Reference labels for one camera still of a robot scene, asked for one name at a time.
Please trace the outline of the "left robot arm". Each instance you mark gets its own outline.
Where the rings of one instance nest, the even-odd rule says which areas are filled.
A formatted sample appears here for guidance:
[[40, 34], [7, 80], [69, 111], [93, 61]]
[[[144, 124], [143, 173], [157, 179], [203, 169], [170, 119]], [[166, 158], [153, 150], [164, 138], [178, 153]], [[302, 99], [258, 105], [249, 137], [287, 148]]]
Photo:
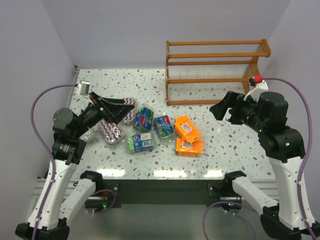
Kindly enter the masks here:
[[15, 234], [23, 240], [66, 240], [70, 224], [85, 201], [94, 193], [105, 191], [102, 174], [85, 171], [72, 193], [65, 197], [71, 177], [77, 169], [86, 142], [81, 139], [101, 120], [117, 124], [134, 109], [123, 99], [105, 98], [90, 92], [87, 107], [76, 115], [69, 108], [53, 116], [54, 143], [49, 151], [51, 162], [38, 202]]

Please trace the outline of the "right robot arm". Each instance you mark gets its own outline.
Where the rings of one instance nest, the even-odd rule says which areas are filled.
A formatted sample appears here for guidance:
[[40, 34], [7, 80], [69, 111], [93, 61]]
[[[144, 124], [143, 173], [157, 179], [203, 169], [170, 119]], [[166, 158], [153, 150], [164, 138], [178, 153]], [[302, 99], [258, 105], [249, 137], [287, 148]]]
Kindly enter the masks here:
[[210, 107], [216, 120], [221, 121], [230, 113], [231, 124], [246, 125], [257, 133], [273, 169], [278, 200], [268, 197], [240, 170], [225, 174], [221, 188], [245, 198], [258, 213], [269, 237], [277, 240], [299, 240], [302, 235], [319, 237], [319, 222], [307, 204], [303, 208], [299, 205], [297, 187], [301, 187], [301, 198], [307, 199], [304, 180], [298, 179], [306, 153], [302, 135], [286, 125], [288, 106], [284, 96], [276, 92], [263, 92], [255, 100], [228, 91], [218, 104]]

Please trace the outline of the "orange sponge box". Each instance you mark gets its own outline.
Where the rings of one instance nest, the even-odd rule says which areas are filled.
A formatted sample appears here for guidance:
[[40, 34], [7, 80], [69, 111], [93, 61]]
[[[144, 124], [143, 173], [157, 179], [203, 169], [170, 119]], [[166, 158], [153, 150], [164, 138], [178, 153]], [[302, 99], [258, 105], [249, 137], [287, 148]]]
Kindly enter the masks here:
[[204, 153], [204, 141], [202, 139], [196, 140], [193, 143], [183, 140], [182, 138], [176, 139], [175, 154], [178, 156], [197, 157]]
[[174, 120], [174, 129], [183, 140], [191, 144], [202, 137], [202, 134], [193, 125], [188, 115], [176, 117]]

